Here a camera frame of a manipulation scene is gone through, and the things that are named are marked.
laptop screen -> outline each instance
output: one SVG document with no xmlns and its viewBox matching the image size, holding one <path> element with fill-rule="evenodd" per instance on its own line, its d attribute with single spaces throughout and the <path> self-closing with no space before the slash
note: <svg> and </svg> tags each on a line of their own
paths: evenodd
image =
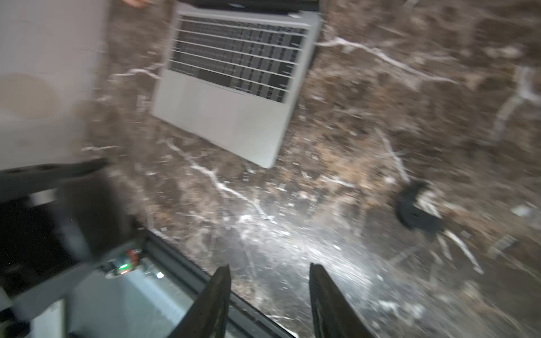
<svg viewBox="0 0 541 338">
<path fill-rule="evenodd" d="M 188 0 L 196 7 L 286 14 L 319 11 L 319 0 Z"/>
</svg>

brown marble countertop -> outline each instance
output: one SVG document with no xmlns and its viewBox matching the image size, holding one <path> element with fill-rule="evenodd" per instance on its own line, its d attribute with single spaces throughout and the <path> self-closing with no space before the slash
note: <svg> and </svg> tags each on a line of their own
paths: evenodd
<svg viewBox="0 0 541 338">
<path fill-rule="evenodd" d="M 82 152 L 111 160 L 131 213 L 301 337 L 311 262 L 378 337 L 541 335 L 538 2 L 323 2 L 272 169 L 150 114 L 172 5 L 111 1 L 80 107 Z M 444 232 L 397 221 L 413 180 Z"/>
</svg>

laptop trackpad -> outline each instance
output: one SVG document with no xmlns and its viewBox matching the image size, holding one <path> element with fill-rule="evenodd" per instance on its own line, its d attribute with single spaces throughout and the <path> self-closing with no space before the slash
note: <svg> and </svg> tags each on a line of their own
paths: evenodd
<svg viewBox="0 0 541 338">
<path fill-rule="evenodd" d="M 232 141 L 243 94 L 191 78 L 182 102 L 193 114 L 193 132 L 217 144 Z"/>
</svg>

laptop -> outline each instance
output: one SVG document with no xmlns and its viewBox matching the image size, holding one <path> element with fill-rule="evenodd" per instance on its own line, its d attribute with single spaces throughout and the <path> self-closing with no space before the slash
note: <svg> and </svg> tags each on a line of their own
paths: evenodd
<svg viewBox="0 0 541 338">
<path fill-rule="evenodd" d="M 271 168 L 312 59 L 317 0 L 177 3 L 153 114 Z"/>
</svg>

laptop keyboard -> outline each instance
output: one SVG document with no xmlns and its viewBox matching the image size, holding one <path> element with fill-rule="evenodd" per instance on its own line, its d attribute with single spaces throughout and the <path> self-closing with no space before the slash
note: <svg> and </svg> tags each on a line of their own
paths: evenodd
<svg viewBox="0 0 541 338">
<path fill-rule="evenodd" d="M 184 16 L 168 69 L 282 102 L 306 29 Z"/>
</svg>

